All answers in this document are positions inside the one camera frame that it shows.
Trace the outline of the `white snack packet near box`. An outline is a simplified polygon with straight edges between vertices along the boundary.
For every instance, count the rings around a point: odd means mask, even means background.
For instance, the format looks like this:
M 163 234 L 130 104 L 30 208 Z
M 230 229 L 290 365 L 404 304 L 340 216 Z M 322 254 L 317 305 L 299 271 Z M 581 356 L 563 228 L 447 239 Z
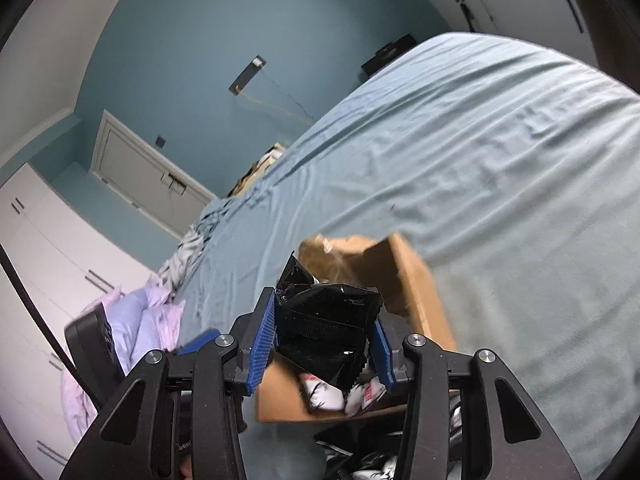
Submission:
M 298 383 L 309 413 L 344 411 L 345 398 L 339 388 L 309 373 L 299 374 Z

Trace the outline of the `black box behind bed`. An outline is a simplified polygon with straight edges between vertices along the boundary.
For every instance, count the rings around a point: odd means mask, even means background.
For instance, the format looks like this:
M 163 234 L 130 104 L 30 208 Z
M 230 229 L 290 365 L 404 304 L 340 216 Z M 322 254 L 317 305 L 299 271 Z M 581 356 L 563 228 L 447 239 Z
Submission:
M 418 42 L 411 34 L 400 37 L 396 41 L 389 42 L 375 52 L 375 55 L 361 65 L 362 72 L 371 77 L 386 65 L 394 62 L 408 51 L 412 50 Z

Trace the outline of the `white cabinet unit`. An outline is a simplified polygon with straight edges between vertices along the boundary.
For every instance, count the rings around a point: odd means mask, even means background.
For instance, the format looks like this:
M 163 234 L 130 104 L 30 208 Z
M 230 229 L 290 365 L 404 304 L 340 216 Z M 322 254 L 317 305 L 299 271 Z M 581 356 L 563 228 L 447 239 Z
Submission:
M 428 0 L 455 32 L 539 44 L 639 89 L 639 27 L 613 0 Z

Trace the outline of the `box of items by bed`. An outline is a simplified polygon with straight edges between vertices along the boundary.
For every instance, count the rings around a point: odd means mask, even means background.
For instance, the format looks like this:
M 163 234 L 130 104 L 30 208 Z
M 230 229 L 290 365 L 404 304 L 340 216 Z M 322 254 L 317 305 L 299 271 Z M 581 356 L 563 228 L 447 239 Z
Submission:
M 278 159 L 284 154 L 285 146 L 276 143 L 260 156 L 260 159 L 252 163 L 250 169 L 236 181 L 235 186 L 227 194 L 228 197 L 242 195 L 251 185 L 253 185 Z

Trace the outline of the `teal bed sheet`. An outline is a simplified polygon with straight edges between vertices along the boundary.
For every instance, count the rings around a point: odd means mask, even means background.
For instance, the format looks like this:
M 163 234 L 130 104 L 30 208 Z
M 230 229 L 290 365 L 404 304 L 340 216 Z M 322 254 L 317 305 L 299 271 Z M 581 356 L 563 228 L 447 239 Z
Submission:
M 307 237 L 398 232 L 463 352 L 513 370 L 582 478 L 639 415 L 639 98 L 528 42 L 443 34 L 327 112 L 214 228 L 180 338 L 228 330 Z

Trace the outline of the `white deer snack packet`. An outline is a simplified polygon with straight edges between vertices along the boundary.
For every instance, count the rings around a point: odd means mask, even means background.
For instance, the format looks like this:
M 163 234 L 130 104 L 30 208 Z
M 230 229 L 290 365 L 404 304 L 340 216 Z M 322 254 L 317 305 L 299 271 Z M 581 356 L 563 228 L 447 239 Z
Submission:
M 352 387 L 346 396 L 344 413 L 348 417 L 357 416 L 367 411 L 369 408 L 385 396 L 386 387 L 380 382 L 378 376 L 372 377 L 364 384 L 357 384 Z

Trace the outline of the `white door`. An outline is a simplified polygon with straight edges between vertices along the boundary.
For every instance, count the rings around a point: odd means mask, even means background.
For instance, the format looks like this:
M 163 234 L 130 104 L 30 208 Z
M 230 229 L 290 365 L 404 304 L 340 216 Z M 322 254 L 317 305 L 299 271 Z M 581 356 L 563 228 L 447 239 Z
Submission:
M 96 136 L 91 171 L 178 238 L 216 197 L 107 110 Z

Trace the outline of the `striped grey cloth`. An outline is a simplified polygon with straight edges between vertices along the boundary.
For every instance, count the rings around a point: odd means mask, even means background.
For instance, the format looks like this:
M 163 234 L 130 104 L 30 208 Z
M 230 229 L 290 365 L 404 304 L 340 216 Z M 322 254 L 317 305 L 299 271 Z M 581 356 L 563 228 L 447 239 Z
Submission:
M 192 271 L 205 248 L 207 234 L 201 226 L 190 226 L 175 252 L 158 270 L 158 278 L 165 288 L 176 292 Z

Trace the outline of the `black snack packet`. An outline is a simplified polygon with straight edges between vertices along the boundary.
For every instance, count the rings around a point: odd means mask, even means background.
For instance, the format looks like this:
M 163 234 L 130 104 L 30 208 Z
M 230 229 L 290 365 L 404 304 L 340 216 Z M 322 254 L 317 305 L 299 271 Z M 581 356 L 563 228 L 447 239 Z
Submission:
M 305 372 L 347 392 L 366 365 L 382 307 L 376 289 L 319 283 L 291 256 L 276 286 L 274 346 Z

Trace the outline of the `brown cardboard box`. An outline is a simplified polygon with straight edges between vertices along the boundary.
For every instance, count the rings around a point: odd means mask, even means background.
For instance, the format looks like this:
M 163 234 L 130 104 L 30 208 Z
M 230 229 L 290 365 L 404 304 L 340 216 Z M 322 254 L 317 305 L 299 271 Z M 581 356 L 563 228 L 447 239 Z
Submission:
M 443 349 L 457 343 L 450 330 L 431 271 L 405 237 L 395 232 L 365 250 L 352 263 L 363 287 L 375 287 L 385 307 L 406 319 L 409 326 Z M 341 412 L 309 413 L 300 394 L 298 373 L 289 362 L 275 356 L 256 392 L 258 422 L 342 422 Z

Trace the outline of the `white wardrobe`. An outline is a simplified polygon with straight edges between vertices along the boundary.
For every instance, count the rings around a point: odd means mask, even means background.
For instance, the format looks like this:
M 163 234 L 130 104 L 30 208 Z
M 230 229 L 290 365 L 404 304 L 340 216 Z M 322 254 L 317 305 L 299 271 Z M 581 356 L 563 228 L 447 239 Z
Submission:
M 84 307 L 152 270 L 85 222 L 29 164 L 1 188 L 1 244 L 59 342 Z M 13 286 L 1 281 L 1 418 L 42 478 L 60 476 L 74 450 L 62 411 L 62 364 Z

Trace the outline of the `black wall bracket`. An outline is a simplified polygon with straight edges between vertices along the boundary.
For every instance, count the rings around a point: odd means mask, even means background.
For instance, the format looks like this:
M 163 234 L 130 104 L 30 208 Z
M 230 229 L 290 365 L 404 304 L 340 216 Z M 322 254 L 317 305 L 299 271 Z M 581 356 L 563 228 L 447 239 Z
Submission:
M 264 68 L 266 60 L 260 55 L 256 55 L 242 70 L 242 72 L 230 84 L 229 91 L 238 96 L 250 83 L 250 81 Z

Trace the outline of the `lilac duvet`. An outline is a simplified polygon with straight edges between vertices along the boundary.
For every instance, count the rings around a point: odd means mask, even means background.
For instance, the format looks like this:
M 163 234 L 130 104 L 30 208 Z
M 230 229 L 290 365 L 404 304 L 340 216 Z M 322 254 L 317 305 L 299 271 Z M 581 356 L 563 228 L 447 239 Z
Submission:
M 174 304 L 169 296 L 168 289 L 149 282 L 127 295 L 117 287 L 91 304 L 104 307 L 116 354 L 126 374 L 146 352 L 177 348 L 186 303 Z M 96 408 L 68 370 L 62 371 L 61 402 L 67 431 L 73 444 L 77 444 L 96 418 Z

